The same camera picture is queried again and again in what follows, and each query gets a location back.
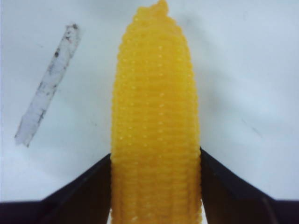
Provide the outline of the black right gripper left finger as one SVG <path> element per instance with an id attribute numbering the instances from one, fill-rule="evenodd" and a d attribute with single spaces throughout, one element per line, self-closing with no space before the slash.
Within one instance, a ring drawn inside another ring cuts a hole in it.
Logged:
<path id="1" fill-rule="evenodd" d="M 41 224 L 106 224 L 111 200 L 111 161 L 107 154 L 43 202 L 54 205 Z"/>

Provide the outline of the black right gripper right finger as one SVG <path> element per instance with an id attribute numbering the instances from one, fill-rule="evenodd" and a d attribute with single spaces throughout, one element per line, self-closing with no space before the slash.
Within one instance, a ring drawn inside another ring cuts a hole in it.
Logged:
<path id="1" fill-rule="evenodd" d="M 272 199 L 201 149 L 202 200 L 209 224 L 276 224 Z"/>

